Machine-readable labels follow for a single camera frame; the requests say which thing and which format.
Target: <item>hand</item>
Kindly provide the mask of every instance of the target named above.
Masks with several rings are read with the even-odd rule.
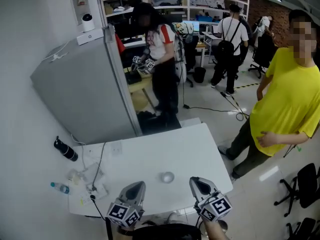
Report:
[[[258,99],[258,102],[262,100],[262,98],[264,97],[264,95],[262,94],[262,91],[257,90],[256,91],[256,97]]]
[[[256,137],[261,147],[267,148],[272,145],[279,144],[278,134],[271,131],[262,131],[261,134],[263,134],[263,136]]]

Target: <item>hair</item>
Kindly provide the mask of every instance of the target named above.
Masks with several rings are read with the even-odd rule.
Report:
[[[240,13],[240,7],[236,4],[231,4],[229,6],[229,10],[233,13],[239,14]]]
[[[172,24],[160,14],[150,3],[141,2],[133,8],[132,19],[136,26],[138,26],[138,19],[140,16],[149,15],[150,16],[150,25],[145,27],[145,33],[148,31],[158,31],[158,26],[167,24],[175,32]]]
[[[292,10],[289,13],[289,24],[293,22],[310,22],[311,23],[311,34],[312,37],[317,39],[317,25],[314,23],[313,19],[308,13],[303,10]]]

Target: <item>woman in white shirt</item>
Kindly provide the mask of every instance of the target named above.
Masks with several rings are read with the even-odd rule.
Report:
[[[141,2],[132,12],[136,27],[143,28],[149,55],[154,60],[152,88],[159,104],[156,109],[165,113],[178,112],[178,88],[175,66],[175,31],[173,26],[152,7]]]

